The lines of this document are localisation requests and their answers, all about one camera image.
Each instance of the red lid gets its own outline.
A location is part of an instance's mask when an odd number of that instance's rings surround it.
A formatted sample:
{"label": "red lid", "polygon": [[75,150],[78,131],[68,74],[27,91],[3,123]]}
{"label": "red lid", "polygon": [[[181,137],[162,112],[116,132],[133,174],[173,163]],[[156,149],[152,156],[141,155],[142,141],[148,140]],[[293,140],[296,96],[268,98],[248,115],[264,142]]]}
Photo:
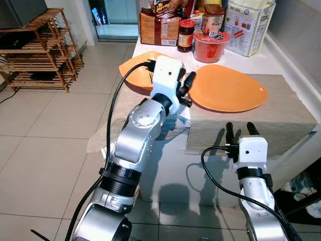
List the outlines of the red lid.
{"label": "red lid", "polygon": [[194,38],[196,40],[199,40],[207,44],[223,44],[230,41],[231,36],[227,32],[223,32],[223,33],[218,32],[218,36],[209,37],[209,36],[205,36],[202,30],[199,30],[194,33]]}
{"label": "red lid", "polygon": [[191,19],[184,19],[180,21],[180,26],[183,28],[192,28],[195,26],[195,22]]}
{"label": "red lid", "polygon": [[206,16],[218,16],[224,14],[224,9],[218,4],[206,4],[204,6]]}

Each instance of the doorway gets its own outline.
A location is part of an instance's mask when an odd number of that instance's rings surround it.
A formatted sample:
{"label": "doorway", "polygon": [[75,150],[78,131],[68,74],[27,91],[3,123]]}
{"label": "doorway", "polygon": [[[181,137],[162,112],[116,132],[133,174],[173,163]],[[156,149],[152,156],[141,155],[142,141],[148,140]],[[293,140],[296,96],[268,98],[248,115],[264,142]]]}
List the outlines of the doorway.
{"label": "doorway", "polygon": [[98,39],[137,40],[138,24],[134,0],[89,0]]}

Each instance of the orange oval plate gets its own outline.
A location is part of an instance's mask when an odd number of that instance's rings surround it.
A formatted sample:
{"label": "orange oval plate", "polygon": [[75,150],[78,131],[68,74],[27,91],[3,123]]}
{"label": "orange oval plate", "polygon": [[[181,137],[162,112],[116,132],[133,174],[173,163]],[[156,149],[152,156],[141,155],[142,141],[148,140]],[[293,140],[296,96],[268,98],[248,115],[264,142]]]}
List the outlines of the orange oval plate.
{"label": "orange oval plate", "polygon": [[[119,66],[119,72],[121,76],[124,75],[136,64],[142,63],[147,61],[148,59],[156,60],[159,55],[161,54],[156,51],[148,52],[145,54],[138,55],[135,58],[129,59],[125,63]],[[146,90],[152,90],[152,82],[151,82],[152,75],[146,69],[146,67],[141,66],[138,69],[135,69],[127,78],[126,81],[132,85],[144,88]]]}
{"label": "orange oval plate", "polygon": [[268,97],[267,90],[255,79],[216,64],[197,70],[189,94],[196,104],[221,112],[250,110]]}

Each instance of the box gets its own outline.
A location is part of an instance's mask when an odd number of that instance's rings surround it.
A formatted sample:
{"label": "box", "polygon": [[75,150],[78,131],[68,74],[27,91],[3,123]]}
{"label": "box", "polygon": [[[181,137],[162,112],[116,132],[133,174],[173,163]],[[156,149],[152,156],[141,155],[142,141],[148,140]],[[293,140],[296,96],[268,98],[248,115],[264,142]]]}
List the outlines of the box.
{"label": "box", "polygon": [[149,9],[139,14],[140,42],[142,44],[176,46],[179,35],[179,17],[156,18]]}
{"label": "box", "polygon": [[250,57],[256,54],[263,42],[264,35],[270,23],[275,3],[270,2],[262,8],[253,8],[249,5],[229,1],[225,15],[225,31],[231,35],[227,49]]}

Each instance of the wooden shoe rack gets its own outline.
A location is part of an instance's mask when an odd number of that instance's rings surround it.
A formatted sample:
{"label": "wooden shoe rack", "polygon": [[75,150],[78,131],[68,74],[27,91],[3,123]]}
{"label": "wooden shoe rack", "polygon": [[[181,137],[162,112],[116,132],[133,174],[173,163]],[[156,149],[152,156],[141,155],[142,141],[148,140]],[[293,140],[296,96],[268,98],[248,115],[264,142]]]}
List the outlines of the wooden shoe rack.
{"label": "wooden shoe rack", "polygon": [[0,29],[0,41],[13,32],[28,40],[19,48],[0,49],[0,75],[7,85],[13,91],[45,88],[69,92],[84,64],[63,9],[47,9],[23,28]]}

